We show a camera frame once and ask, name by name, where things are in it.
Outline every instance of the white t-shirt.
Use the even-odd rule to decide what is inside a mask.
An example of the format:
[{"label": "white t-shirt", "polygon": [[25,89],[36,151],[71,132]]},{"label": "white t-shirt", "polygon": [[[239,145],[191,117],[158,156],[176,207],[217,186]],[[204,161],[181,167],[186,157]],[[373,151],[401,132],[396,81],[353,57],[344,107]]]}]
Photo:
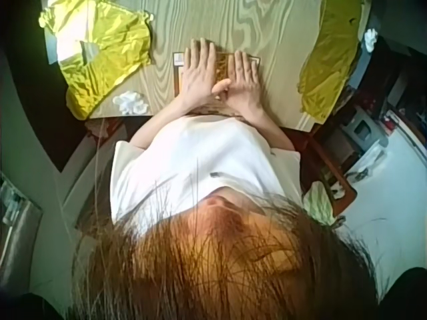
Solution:
[{"label": "white t-shirt", "polygon": [[137,208],[133,221],[143,233],[221,187],[261,206],[269,195],[301,203],[300,154],[270,148],[256,129],[234,118],[182,117],[166,125],[146,150],[117,143],[112,220]]}]

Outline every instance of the tabletop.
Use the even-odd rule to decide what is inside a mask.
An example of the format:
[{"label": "tabletop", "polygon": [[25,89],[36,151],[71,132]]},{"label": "tabletop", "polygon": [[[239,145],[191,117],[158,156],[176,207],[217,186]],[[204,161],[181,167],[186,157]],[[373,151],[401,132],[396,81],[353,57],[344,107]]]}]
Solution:
[{"label": "tabletop", "polygon": [[260,57],[264,107],[280,125],[309,131],[314,119],[301,112],[300,70],[319,31],[321,0],[117,0],[131,10],[153,15],[153,64],[115,88],[91,118],[122,115],[112,97],[141,93],[156,114],[174,96],[173,52],[192,38],[205,37],[221,50],[242,50]]}]

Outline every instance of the floor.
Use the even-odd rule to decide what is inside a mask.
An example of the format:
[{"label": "floor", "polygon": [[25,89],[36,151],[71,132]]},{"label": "floor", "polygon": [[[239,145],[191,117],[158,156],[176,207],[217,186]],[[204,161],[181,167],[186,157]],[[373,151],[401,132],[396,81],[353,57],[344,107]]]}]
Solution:
[{"label": "floor", "polygon": [[389,137],[386,152],[372,176],[354,185],[358,196],[340,228],[367,246],[381,293],[407,269],[427,267],[427,162],[402,131]]}]

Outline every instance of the finger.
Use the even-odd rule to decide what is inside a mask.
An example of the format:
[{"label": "finger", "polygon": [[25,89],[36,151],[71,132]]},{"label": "finger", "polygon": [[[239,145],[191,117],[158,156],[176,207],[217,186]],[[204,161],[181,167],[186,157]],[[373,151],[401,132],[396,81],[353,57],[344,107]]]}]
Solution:
[{"label": "finger", "polygon": [[213,95],[219,95],[222,91],[228,89],[228,87],[232,84],[232,81],[230,79],[224,79],[218,82],[216,85],[212,88],[212,94]]},{"label": "finger", "polygon": [[243,71],[242,52],[236,51],[234,53],[234,62],[236,64],[236,80],[243,81],[245,79],[245,73]]},{"label": "finger", "polygon": [[216,72],[216,48],[214,43],[209,44],[209,57],[207,58],[207,70],[209,72]]},{"label": "finger", "polygon": [[259,83],[260,80],[258,79],[258,65],[255,61],[252,61],[251,63],[252,67],[252,79],[254,80],[254,83]]},{"label": "finger", "polygon": [[222,91],[218,95],[220,96],[220,99],[222,102],[224,103],[227,102],[227,91]]},{"label": "finger", "polygon": [[197,41],[191,40],[191,66],[197,68],[199,65],[199,48],[197,47]]},{"label": "finger", "polygon": [[206,67],[207,65],[207,52],[209,49],[207,48],[205,38],[200,39],[200,61],[199,66]]},{"label": "finger", "polygon": [[184,70],[188,70],[190,66],[190,53],[189,53],[189,49],[185,48],[185,53],[184,53]]},{"label": "finger", "polygon": [[228,77],[232,81],[236,81],[236,64],[234,63],[234,55],[228,56]]},{"label": "finger", "polygon": [[249,62],[249,57],[246,52],[243,52],[243,70],[245,73],[245,80],[246,81],[252,81],[252,68],[251,63]]}]

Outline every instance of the woman's left hand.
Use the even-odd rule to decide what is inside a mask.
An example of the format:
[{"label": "woman's left hand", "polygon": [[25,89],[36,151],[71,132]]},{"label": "woman's left hand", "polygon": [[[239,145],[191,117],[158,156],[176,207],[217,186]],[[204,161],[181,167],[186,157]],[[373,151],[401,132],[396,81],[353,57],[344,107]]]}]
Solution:
[{"label": "woman's left hand", "polygon": [[216,83],[215,45],[208,45],[202,38],[199,50],[196,40],[191,40],[191,50],[185,49],[182,89],[179,94],[185,112],[205,104],[211,96],[219,95],[231,83],[230,79]]}]

